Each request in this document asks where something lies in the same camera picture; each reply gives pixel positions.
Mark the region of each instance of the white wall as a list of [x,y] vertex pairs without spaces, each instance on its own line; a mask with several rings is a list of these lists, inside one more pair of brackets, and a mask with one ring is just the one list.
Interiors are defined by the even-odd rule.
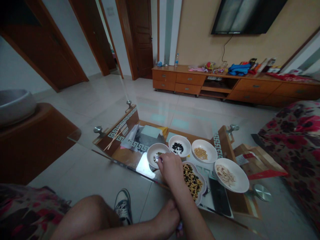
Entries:
[[158,58],[158,11],[157,11],[157,0],[151,0],[151,28],[152,28],[153,64],[155,64],[157,62],[157,58]]
[[0,36],[0,90],[26,89],[38,93],[49,84]]
[[122,35],[117,5],[115,0],[102,0],[103,8],[107,17],[110,28],[110,35],[113,39],[113,44],[117,52],[117,57],[121,67],[123,77],[132,79],[131,70]]
[[320,32],[318,32],[294,58],[281,70],[288,73],[292,69],[298,69],[320,47]]
[[164,49],[166,39],[167,0],[159,3],[159,61],[164,64]]
[[42,0],[87,76],[101,72],[68,0]]
[[177,54],[178,34],[180,25],[182,0],[175,0],[173,5],[173,18],[172,18],[172,32],[171,32],[171,47],[169,65],[173,66]]

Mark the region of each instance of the red cloth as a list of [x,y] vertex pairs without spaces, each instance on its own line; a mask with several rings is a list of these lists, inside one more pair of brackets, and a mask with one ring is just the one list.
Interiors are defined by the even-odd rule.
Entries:
[[310,78],[304,78],[300,76],[296,76],[294,74],[285,74],[285,75],[279,75],[278,73],[267,73],[268,75],[278,78],[282,81],[291,81],[291,82],[313,82]]

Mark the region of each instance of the shoelace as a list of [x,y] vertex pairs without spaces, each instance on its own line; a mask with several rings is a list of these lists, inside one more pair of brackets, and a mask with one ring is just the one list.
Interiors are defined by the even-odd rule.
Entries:
[[123,202],[116,207],[116,213],[119,218],[129,218],[127,203]]

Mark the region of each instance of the foot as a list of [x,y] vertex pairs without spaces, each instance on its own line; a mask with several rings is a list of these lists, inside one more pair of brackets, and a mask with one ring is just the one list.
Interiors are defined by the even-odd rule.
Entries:
[[114,204],[114,211],[124,226],[132,224],[131,200],[127,189],[123,188],[118,193]]

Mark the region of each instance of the hand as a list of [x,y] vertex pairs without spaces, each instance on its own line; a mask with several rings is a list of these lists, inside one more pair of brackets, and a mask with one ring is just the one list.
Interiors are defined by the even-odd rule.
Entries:
[[157,231],[157,239],[168,239],[175,231],[177,237],[183,236],[183,230],[177,230],[180,214],[175,202],[169,199],[158,215],[151,220],[153,228]]
[[159,159],[158,166],[170,189],[173,190],[185,185],[182,161],[179,155],[172,152],[163,153],[160,158],[162,161]]

